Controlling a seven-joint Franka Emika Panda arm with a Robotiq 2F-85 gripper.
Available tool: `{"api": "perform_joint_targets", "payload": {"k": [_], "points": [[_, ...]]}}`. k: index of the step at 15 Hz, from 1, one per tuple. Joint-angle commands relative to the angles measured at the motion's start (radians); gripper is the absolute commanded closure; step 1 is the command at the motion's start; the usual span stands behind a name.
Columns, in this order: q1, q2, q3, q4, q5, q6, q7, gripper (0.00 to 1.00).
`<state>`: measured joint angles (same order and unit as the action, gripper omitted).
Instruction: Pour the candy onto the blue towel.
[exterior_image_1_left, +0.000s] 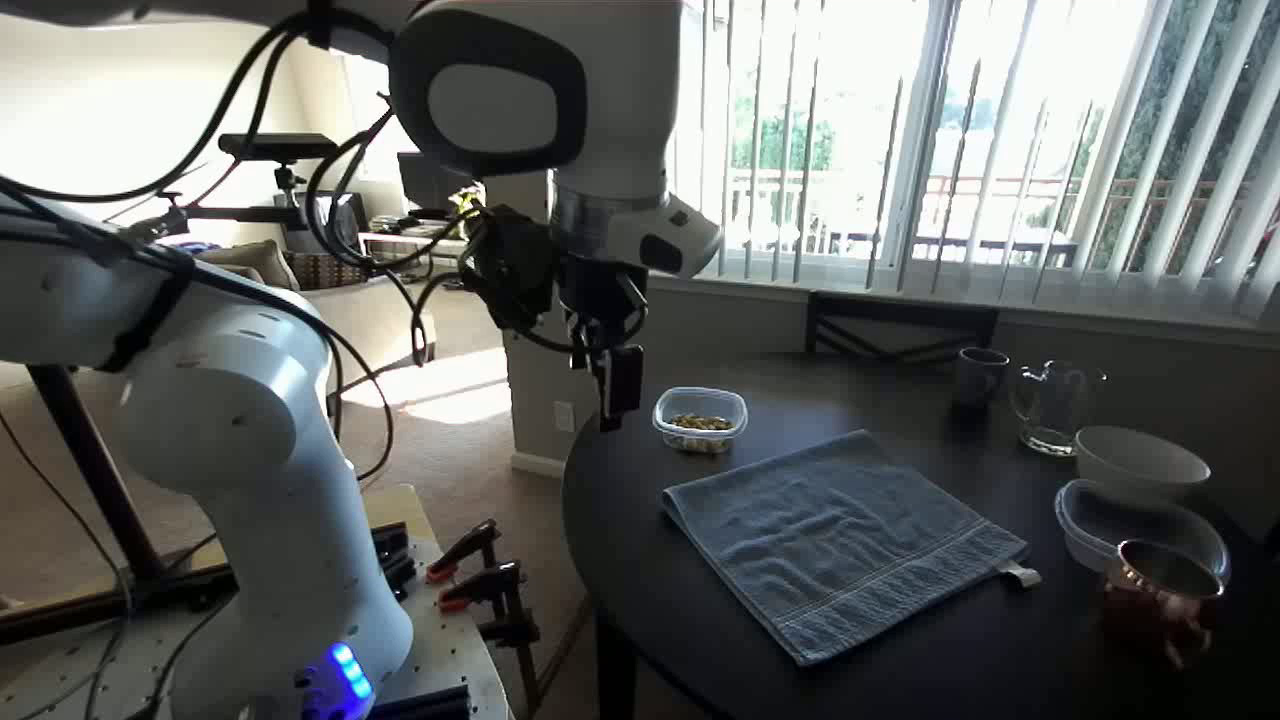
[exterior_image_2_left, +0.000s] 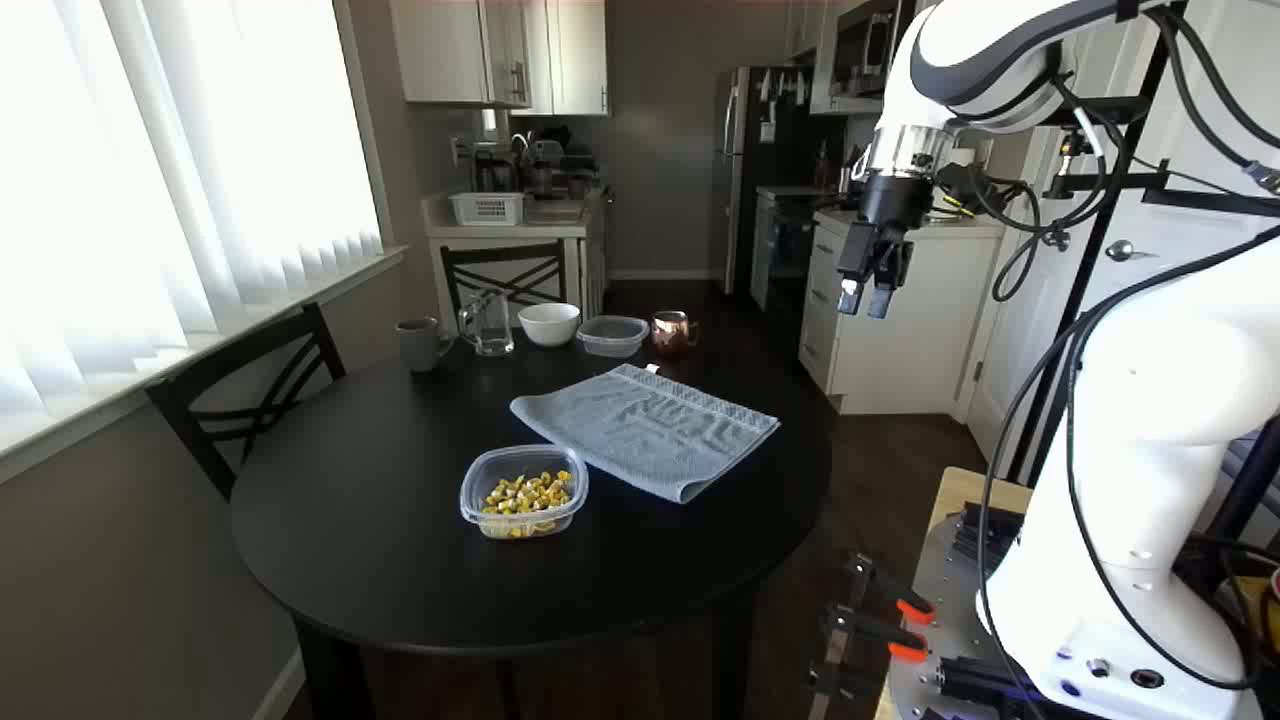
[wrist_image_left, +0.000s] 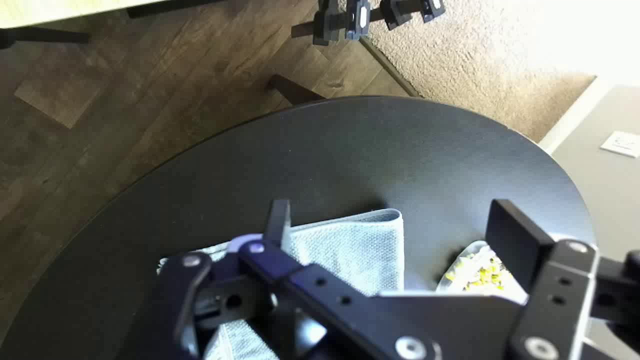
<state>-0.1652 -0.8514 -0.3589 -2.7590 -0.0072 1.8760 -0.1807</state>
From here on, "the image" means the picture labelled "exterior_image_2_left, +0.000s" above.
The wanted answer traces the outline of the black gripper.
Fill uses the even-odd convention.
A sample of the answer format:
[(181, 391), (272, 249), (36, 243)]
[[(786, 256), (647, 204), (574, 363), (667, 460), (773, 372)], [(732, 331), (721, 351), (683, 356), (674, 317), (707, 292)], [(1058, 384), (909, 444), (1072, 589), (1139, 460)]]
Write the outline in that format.
[(924, 223), (931, 183), (924, 175), (872, 172), (859, 191), (859, 213), (846, 223), (841, 253), (836, 312), (857, 317), (859, 296), (872, 287), (866, 317), (882, 318), (897, 287), (909, 276), (909, 230)]

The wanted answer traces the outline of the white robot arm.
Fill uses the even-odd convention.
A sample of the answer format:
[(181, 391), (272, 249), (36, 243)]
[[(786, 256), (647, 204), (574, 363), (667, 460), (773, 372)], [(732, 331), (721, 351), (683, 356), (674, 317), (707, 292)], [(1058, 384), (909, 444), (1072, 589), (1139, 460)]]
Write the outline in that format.
[[(841, 302), (882, 312), (954, 127), (1013, 130), (1072, 95), (1056, 43), (1147, 0), (936, 0), (887, 66)], [(1225, 612), (1175, 577), (1236, 434), (1280, 413), (1268, 230), (1090, 302), (1066, 331), (1066, 413), (1021, 534), (974, 589), (984, 632), (1036, 690), (1103, 720), (1264, 720)]]

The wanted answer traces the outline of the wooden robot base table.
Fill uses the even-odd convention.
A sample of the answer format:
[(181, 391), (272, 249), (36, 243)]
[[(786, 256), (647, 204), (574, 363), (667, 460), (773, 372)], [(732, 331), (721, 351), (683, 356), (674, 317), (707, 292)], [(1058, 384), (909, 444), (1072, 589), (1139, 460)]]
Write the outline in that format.
[(928, 658), (887, 665), (872, 720), (920, 720), (924, 712), (940, 712), (943, 720), (988, 720), (984, 706), (965, 706), (931, 682), (931, 670), (943, 654), (990, 654), (970, 608), (970, 559), (951, 553), (965, 509), (978, 499), (990, 499), (1001, 510), (1023, 510), (1027, 489), (984, 479), (967, 467), (948, 467), (940, 477), (912, 577), (912, 589), (936, 608), (936, 621), (920, 622)]

